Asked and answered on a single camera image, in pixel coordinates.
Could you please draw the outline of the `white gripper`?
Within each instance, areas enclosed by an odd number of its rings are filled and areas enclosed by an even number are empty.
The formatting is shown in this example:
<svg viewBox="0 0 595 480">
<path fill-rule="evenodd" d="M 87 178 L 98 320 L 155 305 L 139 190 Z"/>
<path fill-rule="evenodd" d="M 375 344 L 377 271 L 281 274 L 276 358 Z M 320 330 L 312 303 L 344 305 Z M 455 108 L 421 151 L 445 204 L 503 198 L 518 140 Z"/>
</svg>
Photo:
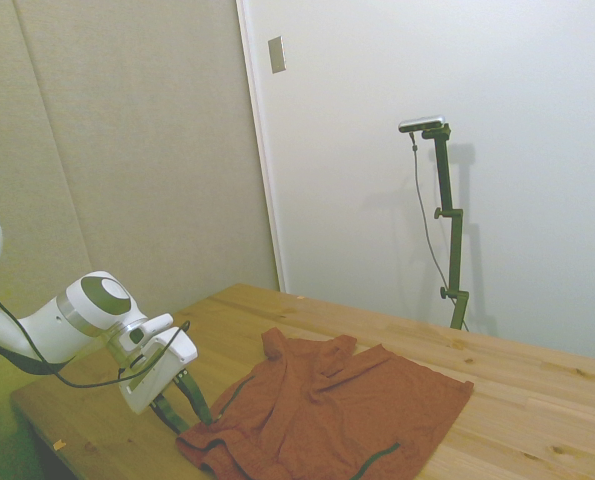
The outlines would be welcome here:
<svg viewBox="0 0 595 480">
<path fill-rule="evenodd" d="M 120 383 L 120 391 L 129 408 L 136 414 L 150 404 L 151 410 L 176 435 L 189 425 L 173 409 L 163 394 L 173 380 L 185 395 L 204 425 L 211 425 L 213 417 L 198 384 L 184 369 L 198 356 L 197 348 L 183 330 L 166 330 L 151 338 L 139 351 L 140 357 L 128 370 L 128 380 Z"/>
</svg>

